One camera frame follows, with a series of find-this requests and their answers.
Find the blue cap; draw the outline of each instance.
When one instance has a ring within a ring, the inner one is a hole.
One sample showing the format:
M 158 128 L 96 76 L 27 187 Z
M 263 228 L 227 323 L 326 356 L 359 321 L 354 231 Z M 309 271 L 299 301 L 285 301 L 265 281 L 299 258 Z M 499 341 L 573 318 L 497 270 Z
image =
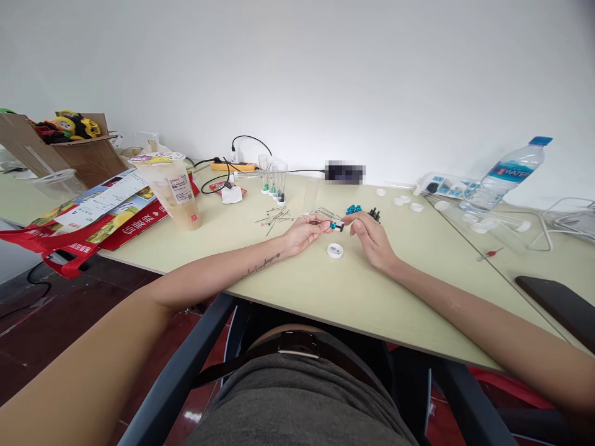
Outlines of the blue cap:
M 536 136 L 535 138 L 529 141 L 529 144 L 532 146 L 547 146 L 550 142 L 552 142 L 553 138 L 548 138 L 547 136 Z

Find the bottle label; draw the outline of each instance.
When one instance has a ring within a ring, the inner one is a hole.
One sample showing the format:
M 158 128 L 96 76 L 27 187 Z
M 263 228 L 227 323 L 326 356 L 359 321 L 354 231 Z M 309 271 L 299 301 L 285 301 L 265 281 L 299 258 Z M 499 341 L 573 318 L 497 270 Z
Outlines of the bottle label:
M 514 162 L 497 163 L 488 173 L 489 176 L 501 180 L 521 183 L 525 178 L 533 173 L 533 169 Z
M 175 200 L 178 204 L 184 204 L 189 202 L 194 196 L 192 195 L 192 186 L 188 175 L 183 174 L 177 178 L 171 178 L 169 185 L 174 193 Z

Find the dark tile floor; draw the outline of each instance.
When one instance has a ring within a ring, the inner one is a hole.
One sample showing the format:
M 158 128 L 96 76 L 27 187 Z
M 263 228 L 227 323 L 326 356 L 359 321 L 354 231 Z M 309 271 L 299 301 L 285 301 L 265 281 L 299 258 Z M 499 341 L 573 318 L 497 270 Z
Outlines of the dark tile floor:
M 69 281 L 45 265 L 39 267 L 33 280 L 52 285 L 42 300 L 46 286 L 27 284 L 24 274 L 0 285 L 0 406 L 117 303 L 159 277 L 98 256 L 89 263 L 88 271 Z M 200 318 L 196 312 L 174 317 L 141 371 L 110 444 L 118 443 L 155 379 Z M 206 365 L 223 361 L 228 330 L 226 326 Z M 213 383 L 190 393 L 167 446 L 182 444 L 218 391 L 219 383 Z

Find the smartphone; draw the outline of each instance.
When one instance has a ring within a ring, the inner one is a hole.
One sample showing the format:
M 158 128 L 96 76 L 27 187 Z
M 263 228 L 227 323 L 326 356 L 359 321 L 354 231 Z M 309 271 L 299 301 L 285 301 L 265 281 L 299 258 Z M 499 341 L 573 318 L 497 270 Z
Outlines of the smartphone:
M 545 311 L 595 353 L 595 307 L 559 282 L 519 276 L 514 280 Z

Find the iced drink cup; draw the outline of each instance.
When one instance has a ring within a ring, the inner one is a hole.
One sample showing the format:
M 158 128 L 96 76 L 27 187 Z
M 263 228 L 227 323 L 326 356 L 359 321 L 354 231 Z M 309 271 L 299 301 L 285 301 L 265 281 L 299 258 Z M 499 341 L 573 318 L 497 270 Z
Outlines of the iced drink cup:
M 202 221 L 184 158 L 186 156 L 178 152 L 153 152 L 135 156 L 130 162 L 136 166 L 178 228 L 191 231 L 199 228 Z

